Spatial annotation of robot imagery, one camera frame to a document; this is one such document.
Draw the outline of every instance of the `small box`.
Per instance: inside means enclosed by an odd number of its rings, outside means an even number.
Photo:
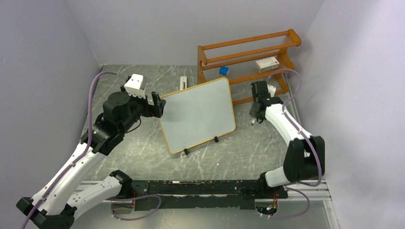
[[[219,68],[219,74],[228,75],[229,74],[229,68],[228,67],[220,67]]]
[[[278,68],[278,66],[280,65],[280,62],[278,62],[278,60],[272,56],[266,59],[262,59],[259,61],[256,61],[256,65],[257,65],[257,70],[262,73],[268,70],[272,70],[275,68]]]

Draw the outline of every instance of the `floor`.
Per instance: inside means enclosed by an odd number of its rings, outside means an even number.
[[[151,91],[160,95],[177,91],[180,76],[187,76],[188,86],[197,83],[195,66],[105,65],[103,71],[144,75],[148,95]],[[119,91],[123,83],[112,75],[100,79],[93,98],[93,120],[103,112],[102,104],[107,97]],[[234,100],[251,96],[250,82],[232,85],[231,91]],[[279,97],[285,101],[288,94]],[[171,155],[158,119],[143,118],[140,128],[126,135],[85,180],[103,180],[116,169],[141,180],[257,179],[261,173],[282,165],[287,146],[269,122],[251,126],[250,106],[251,103],[234,106],[236,130],[220,137],[218,143],[209,141],[191,148],[188,156]]]

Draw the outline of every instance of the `blue cube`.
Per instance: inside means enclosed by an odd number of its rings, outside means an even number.
[[[219,68],[219,74],[228,75],[229,74],[229,68],[228,67],[220,67]]]

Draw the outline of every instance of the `white box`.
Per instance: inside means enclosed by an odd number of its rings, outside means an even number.
[[[280,63],[278,62],[278,60],[272,56],[269,58],[265,58],[259,61],[256,61],[256,65],[257,65],[257,70],[262,73],[268,70],[272,70],[275,68],[278,68],[278,66],[280,65]]]
[[[146,78],[143,75],[132,74],[131,78],[124,84],[127,93],[133,97],[146,98]]]

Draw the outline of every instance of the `wire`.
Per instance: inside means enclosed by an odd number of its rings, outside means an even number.
[[[315,157],[315,161],[316,161],[316,164],[317,164],[317,167],[318,167],[318,181],[317,181],[317,183],[316,183],[315,185],[312,185],[312,184],[309,184],[309,183],[305,183],[305,182],[300,182],[300,181],[297,182],[297,183],[300,183],[300,184],[303,184],[303,185],[307,185],[307,186],[311,186],[311,187],[316,187],[316,186],[318,186],[318,185],[320,184],[321,179],[322,179],[322,167],[321,167],[321,165],[320,165],[320,160],[319,160],[318,154],[317,154],[317,152],[316,152],[316,150],[315,150],[314,145],[313,145],[313,144],[311,143],[311,141],[309,140],[309,138],[308,138],[308,137],[304,134],[304,132],[294,123],[294,121],[288,116],[288,112],[286,112],[287,104],[288,104],[292,99],[294,99],[294,97],[297,96],[297,94],[298,94],[298,93],[300,92],[300,90],[301,90],[301,87],[302,87],[302,78],[301,78],[301,76],[298,74],[298,72],[296,72],[295,70],[290,69],[290,68],[282,68],[282,69],[279,69],[279,70],[273,72],[271,75],[269,75],[268,78],[267,78],[267,81],[268,81],[274,74],[277,74],[277,73],[280,73],[280,72],[285,72],[285,71],[295,73],[295,75],[297,75],[297,77],[298,77],[299,85],[298,85],[297,91],[296,91],[290,98],[288,98],[287,101],[285,101],[285,103],[283,103],[283,105],[282,105],[282,107],[281,107],[282,112],[283,112],[284,116],[286,117],[286,119],[293,125],[293,127],[304,137],[305,141],[306,141],[307,144],[309,145],[309,147],[310,147],[310,149],[311,149],[311,151],[312,151],[312,153],[313,153],[313,155],[314,155],[314,157]],[[304,211],[302,211],[301,213],[298,213],[298,214],[296,214],[296,215],[292,215],[292,216],[280,216],[280,217],[274,217],[274,216],[272,216],[271,218],[273,218],[273,219],[290,219],[290,218],[295,218],[295,217],[298,217],[298,216],[302,216],[302,215],[304,215],[304,214],[309,210],[309,208],[310,208],[310,201],[309,201],[308,196],[305,195],[305,194],[304,194],[303,192],[301,192],[300,190],[297,190],[297,189],[288,187],[288,185],[291,185],[291,184],[284,185],[284,188],[285,188],[285,189],[288,189],[288,190],[291,190],[291,191],[298,192],[298,193],[300,193],[303,197],[305,197],[305,199],[307,199],[307,203],[308,203],[307,208],[306,208]]]
[[[275,206],[274,206],[274,207],[277,208],[277,207],[278,207],[278,194],[277,194],[277,192],[275,192],[274,195],[275,195],[275,197],[276,197],[276,198],[275,198],[276,201],[275,201]]]
[[[139,220],[139,219],[144,219],[144,218],[152,215],[153,213],[155,213],[160,208],[160,205],[162,204],[162,199],[160,198],[160,196],[158,196],[158,195],[144,195],[144,196],[140,196],[140,197],[136,197],[136,198],[130,198],[130,199],[113,199],[112,200],[112,201],[124,202],[124,201],[138,200],[138,199],[147,199],[149,197],[157,198],[159,200],[158,206],[152,212],[150,212],[150,213],[148,213],[148,214],[146,214],[144,216],[137,217],[137,218],[132,218],[132,219],[121,218],[121,217],[118,217],[118,216],[114,215],[113,205],[111,204],[111,216],[116,218],[116,219],[123,220],[123,221],[135,221],[135,220]]]
[[[132,191],[132,193],[134,194],[134,198],[137,197],[137,194],[135,193],[135,191]],[[131,206],[132,206],[132,208],[135,207],[135,200],[132,201]]]
[[[295,188],[291,188],[291,187],[285,187],[285,188],[288,189],[288,190],[291,190],[291,191],[298,192],[299,194],[303,195],[305,197],[305,199],[307,199],[307,208],[305,210],[303,210],[301,213],[298,213],[298,214],[295,214],[295,215],[292,215],[292,216],[271,216],[270,217],[271,219],[291,219],[291,218],[295,218],[295,217],[298,217],[298,216],[302,216],[305,213],[307,213],[307,211],[311,207],[311,202],[309,201],[308,196],[305,195],[303,192],[301,192],[300,190],[297,190]]]
[[[274,192],[273,193],[273,206],[274,206],[274,208],[276,208],[276,204],[277,203],[277,194],[276,194],[276,192]]]
[[[125,205],[122,205],[122,204],[114,204],[114,206],[119,206],[119,207],[122,207],[122,208],[130,208],[130,209],[133,209],[134,207],[130,207],[130,206],[125,206]]]
[[[27,224],[28,221],[30,221],[31,216],[33,215],[34,211],[40,207],[40,205],[43,203],[44,200],[46,200],[46,198],[48,197],[49,193],[51,193],[51,191],[53,190],[53,188],[56,186],[56,184],[62,179],[62,177],[67,173],[67,171],[69,171],[69,169],[75,165],[80,159],[82,159],[88,152],[90,145],[91,145],[91,141],[92,141],[92,105],[93,105],[93,95],[94,95],[94,91],[96,90],[96,85],[98,83],[98,79],[100,79],[100,77],[102,75],[106,75],[106,74],[111,74],[111,75],[117,75],[121,78],[124,78],[125,80],[128,79],[127,76],[122,75],[120,73],[116,73],[116,72],[100,72],[99,74],[97,74],[93,81],[91,82],[90,85],[90,92],[89,92],[89,96],[88,96],[88,106],[87,106],[87,128],[88,128],[88,140],[87,140],[87,146],[85,148],[85,150],[75,159],[73,160],[70,164],[68,164],[66,166],[66,168],[64,170],[62,170],[62,172],[56,177],[56,179],[52,182],[52,184],[48,187],[48,189],[45,191],[45,193],[41,196],[42,199],[40,199],[35,205],[34,207],[31,209],[31,211],[28,213],[27,217],[25,218],[21,229],[24,229]]]
[[[132,132],[132,131],[138,129],[138,127],[140,127],[141,123],[142,123],[142,120],[139,118],[139,124],[138,124],[138,126],[135,127],[135,128],[133,128],[132,130],[128,130],[125,134],[128,134],[128,133],[130,133],[130,132]]]

